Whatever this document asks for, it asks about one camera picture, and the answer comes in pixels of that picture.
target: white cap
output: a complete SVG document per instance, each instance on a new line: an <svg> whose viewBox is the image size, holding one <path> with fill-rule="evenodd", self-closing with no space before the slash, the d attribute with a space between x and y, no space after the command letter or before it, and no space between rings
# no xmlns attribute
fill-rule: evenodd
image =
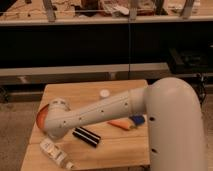
<svg viewBox="0 0 213 171"><path fill-rule="evenodd" d="M72 164L71 162L67 162L67 164L66 164L66 169L67 169L67 170L71 170L72 167L73 167L73 164Z"/></svg>
<svg viewBox="0 0 213 171"><path fill-rule="evenodd" d="M100 99L105 99L110 96L110 92L107 89L103 89L100 91Z"/></svg>

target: wooden table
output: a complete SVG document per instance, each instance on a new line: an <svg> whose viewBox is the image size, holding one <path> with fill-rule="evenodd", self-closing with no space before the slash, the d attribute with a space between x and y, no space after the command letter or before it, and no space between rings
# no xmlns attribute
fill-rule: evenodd
<svg viewBox="0 0 213 171"><path fill-rule="evenodd" d="M71 109L99 100L99 92L108 89L116 94L131 88L147 86L145 80L108 81L72 84L49 84L46 86L40 108L50 100L61 97L70 102ZM147 123L130 131L109 125L106 122L85 126L102 137L97 148L93 148L72 135L72 130L56 142L74 163L74 170L102 169L149 165ZM33 127L31 138L22 164L22 171L61 170L40 150L39 143L45 135Z"/></svg>

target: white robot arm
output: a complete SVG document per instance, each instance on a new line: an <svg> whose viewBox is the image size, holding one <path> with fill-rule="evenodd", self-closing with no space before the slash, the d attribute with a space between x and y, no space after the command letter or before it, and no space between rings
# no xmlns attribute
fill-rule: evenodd
<svg viewBox="0 0 213 171"><path fill-rule="evenodd" d="M177 78L164 78L89 106L69 110L53 100L37 125L51 138L71 128L147 113L151 171L207 171L202 113L193 88Z"/></svg>

